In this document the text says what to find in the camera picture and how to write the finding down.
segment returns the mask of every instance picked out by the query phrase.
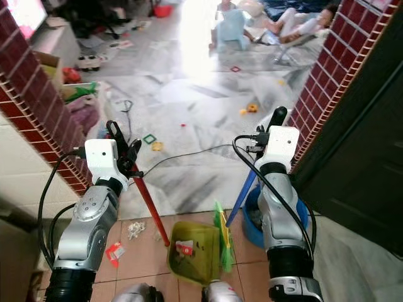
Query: television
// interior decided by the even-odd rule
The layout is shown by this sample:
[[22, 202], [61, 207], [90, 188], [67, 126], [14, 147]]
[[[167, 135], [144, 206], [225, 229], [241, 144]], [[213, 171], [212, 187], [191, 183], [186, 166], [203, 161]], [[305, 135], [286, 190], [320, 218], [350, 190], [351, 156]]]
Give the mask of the television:
[[41, 0], [6, 0], [6, 2], [24, 37], [31, 38], [47, 16]]

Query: white wall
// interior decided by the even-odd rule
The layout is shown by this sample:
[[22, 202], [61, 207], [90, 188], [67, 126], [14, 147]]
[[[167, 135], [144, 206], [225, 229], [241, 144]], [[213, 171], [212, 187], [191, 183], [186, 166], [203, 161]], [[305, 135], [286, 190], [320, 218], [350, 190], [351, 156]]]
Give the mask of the white wall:
[[[39, 199], [51, 168], [1, 113], [0, 139], [0, 199], [37, 217]], [[43, 217], [53, 218], [77, 200], [76, 193], [56, 174], [45, 199]]]

